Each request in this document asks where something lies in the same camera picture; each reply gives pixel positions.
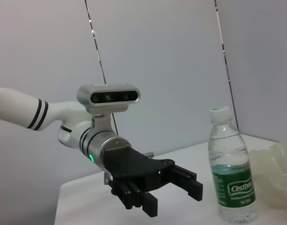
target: plastic bottle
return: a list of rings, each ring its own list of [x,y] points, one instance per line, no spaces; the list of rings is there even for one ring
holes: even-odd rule
[[[222,219],[245,224],[256,219],[248,152],[243,138],[232,125],[229,107],[210,110],[213,123],[209,140],[209,160]]]

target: table surface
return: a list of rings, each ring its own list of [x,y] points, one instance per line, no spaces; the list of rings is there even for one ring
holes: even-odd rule
[[[243,135],[248,150],[267,148],[274,142]],[[121,201],[103,184],[103,173],[68,182],[61,186],[55,225],[227,225],[217,214],[217,199],[208,161],[208,143],[155,157],[169,158],[197,173],[204,185],[203,200],[168,184],[151,194],[158,199],[158,216],[150,218],[141,208],[126,210]],[[287,225],[287,211],[273,209],[261,199],[256,201],[259,218],[251,225]]]

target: white bottle cap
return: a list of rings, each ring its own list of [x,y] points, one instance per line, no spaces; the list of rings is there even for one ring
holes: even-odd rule
[[[219,123],[233,118],[230,107],[218,107],[210,110],[210,119],[212,123]]]

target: gray wall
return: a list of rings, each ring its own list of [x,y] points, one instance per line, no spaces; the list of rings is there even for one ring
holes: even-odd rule
[[[287,0],[217,0],[242,133],[287,142]]]
[[[206,141],[208,110],[231,105],[213,1],[88,5],[107,81],[142,93],[116,114],[119,134],[156,154]],[[0,86],[58,102],[85,83],[103,79],[84,1],[0,1]],[[0,224],[52,224],[60,185],[97,171],[57,142],[58,128],[0,121]]]
[[[107,82],[141,100],[118,133],[157,154],[205,142],[209,109],[231,105],[213,0],[88,0]]]

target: bottle label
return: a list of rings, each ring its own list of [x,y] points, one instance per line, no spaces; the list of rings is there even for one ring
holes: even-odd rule
[[[213,173],[218,203],[229,208],[239,208],[256,200],[251,171],[234,174]]]

